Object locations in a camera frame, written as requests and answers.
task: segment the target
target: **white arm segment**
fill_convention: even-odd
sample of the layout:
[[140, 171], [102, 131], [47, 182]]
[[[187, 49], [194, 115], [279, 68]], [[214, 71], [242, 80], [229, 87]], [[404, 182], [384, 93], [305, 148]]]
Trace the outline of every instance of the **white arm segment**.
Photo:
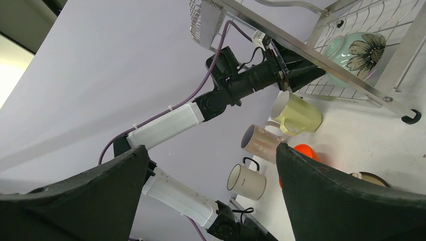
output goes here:
[[129, 133], [127, 141], [131, 148], [145, 145], [149, 150], [203, 121], [197, 104], [188, 103]]
[[214, 200], [183, 185], [158, 167], [154, 173], [155, 176], [151, 176], [142, 188], [143, 194], [169, 205], [206, 229], [213, 224], [218, 216], [218, 205]]

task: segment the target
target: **black cable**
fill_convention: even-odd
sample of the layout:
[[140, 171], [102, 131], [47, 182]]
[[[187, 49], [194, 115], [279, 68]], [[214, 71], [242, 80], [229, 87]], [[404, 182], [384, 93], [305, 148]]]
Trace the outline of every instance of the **black cable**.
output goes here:
[[232, 209], [232, 212], [234, 212], [234, 213], [241, 213], [241, 216], [240, 216], [240, 223], [243, 223], [243, 215], [244, 215], [245, 213], [252, 213], [252, 212], [254, 212], [254, 208], [249, 207], [249, 208], [246, 208], [246, 209], [244, 209], [244, 210]]
[[254, 56], [256, 55], [256, 51], [257, 51], [258, 49], [260, 49], [260, 50], [262, 51], [262, 55], [263, 55], [262, 62], [263, 62], [263, 61], [265, 61], [265, 59], [266, 59], [265, 51], [263, 50], [263, 48], [262, 48], [262, 47], [256, 47], [256, 48], [254, 49], [254, 51], [253, 51], [253, 55], [252, 55], [252, 58], [250, 59], [250, 61], [249, 61], [249, 62], [247, 62], [247, 63], [242, 63], [242, 64], [241, 64], [241, 66], [238, 68], [238, 70], [237, 70], [237, 71], [242, 70], [246, 64], [250, 64], [250, 63], [253, 61]]

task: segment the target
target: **white mug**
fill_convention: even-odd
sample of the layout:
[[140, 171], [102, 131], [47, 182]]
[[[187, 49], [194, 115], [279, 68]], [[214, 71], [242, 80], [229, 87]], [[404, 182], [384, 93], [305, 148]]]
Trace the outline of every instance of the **white mug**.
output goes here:
[[[247, 167], [246, 159], [256, 164], [255, 171]], [[232, 169], [229, 174], [227, 189], [252, 200], [258, 200], [265, 191], [266, 177], [259, 173], [260, 166], [255, 160], [244, 157], [243, 164], [236, 164]]]

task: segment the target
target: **orange object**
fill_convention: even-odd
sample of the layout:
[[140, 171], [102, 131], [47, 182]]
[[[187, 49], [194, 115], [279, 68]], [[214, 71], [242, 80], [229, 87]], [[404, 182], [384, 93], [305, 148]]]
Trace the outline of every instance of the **orange object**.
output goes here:
[[[310, 157], [314, 160], [316, 160], [317, 162], [322, 162], [320, 157], [318, 156], [318, 154], [308, 145], [306, 144], [300, 144], [294, 147], [294, 149], [302, 154], [304, 154], [307, 157]], [[278, 182], [280, 185], [280, 188], [282, 189], [282, 183], [281, 183], [281, 179], [278, 178]]]

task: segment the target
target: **flower-patterned bowl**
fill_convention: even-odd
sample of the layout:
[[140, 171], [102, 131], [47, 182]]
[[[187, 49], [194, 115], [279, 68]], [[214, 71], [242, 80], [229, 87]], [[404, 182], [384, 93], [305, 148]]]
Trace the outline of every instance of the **flower-patterned bowl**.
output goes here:
[[[381, 34], [353, 33], [337, 36], [327, 46], [324, 55], [342, 66], [358, 78], [365, 80], [375, 70], [382, 58], [386, 39]], [[348, 84], [327, 73], [330, 81], [337, 87], [346, 88]]]

